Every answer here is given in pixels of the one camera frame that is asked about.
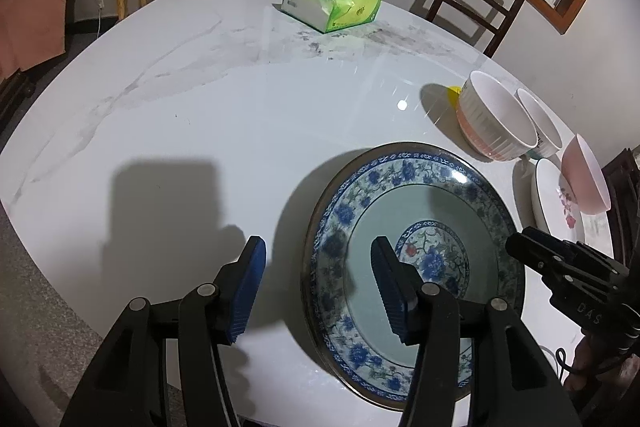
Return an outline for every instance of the blue and white plate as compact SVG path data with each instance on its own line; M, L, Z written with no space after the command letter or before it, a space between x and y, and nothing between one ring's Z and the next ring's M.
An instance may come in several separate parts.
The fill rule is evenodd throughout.
M520 313L524 268L504 248L514 232L494 188L450 152L399 142L354 159L325 189L305 240L306 320L324 361L365 399L402 409L418 346L391 332L371 242L386 235L423 280L470 301L500 296ZM469 392L471 370L471 343L462 339L459 398Z

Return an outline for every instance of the bowl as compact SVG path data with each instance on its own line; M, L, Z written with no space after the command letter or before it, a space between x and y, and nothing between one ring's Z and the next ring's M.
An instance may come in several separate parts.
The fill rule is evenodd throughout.
M600 165L579 134L575 135L564 150L562 175L574 190L583 213L593 216L611 208L609 189Z
M516 90L516 95L524 109L529 113L538 132L538 145L527 154L534 160L549 158L562 149L562 138L555 124L549 118L545 109L526 89Z
M531 178L531 201L536 225L560 240L584 242L580 208L569 182L553 162L542 159Z
M482 71L469 74L456 115L466 140L492 160L513 160L538 145L536 128L522 104Z

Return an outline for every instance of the gray floor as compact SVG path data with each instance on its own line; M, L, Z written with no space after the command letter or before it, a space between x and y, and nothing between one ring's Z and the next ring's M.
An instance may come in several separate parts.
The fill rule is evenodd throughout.
M69 39L66 57L49 64L34 95L0 134L0 150L38 95L94 39L90 34ZM60 423L100 341L34 265L0 206L0 369L40 427ZM172 425L186 425L182 397L173 387L170 407Z

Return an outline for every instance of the floral plate pattern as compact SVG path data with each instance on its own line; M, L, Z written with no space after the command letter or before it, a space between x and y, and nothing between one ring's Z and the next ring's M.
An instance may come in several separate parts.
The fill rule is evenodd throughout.
M388 144L359 156L325 189L305 241L302 274L306 318L322 357L336 375L365 399L402 409L413 367L387 360L362 337L344 291L348 242L360 216L382 194L404 185L433 185L468 204L495 246L497 294L517 313L524 301L524 268L504 244L515 226L495 189L473 167L436 146L414 142ZM396 255L414 264L424 280L433 280L463 298L469 279L465 247L444 223L424 220L401 235ZM469 341L461 341L459 397L471 377Z

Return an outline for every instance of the pink bowl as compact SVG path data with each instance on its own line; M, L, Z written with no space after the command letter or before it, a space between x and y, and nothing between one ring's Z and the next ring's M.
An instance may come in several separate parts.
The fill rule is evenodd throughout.
M562 175L571 185L580 211L593 216L611 208L611 197L596 156L579 134L562 155Z

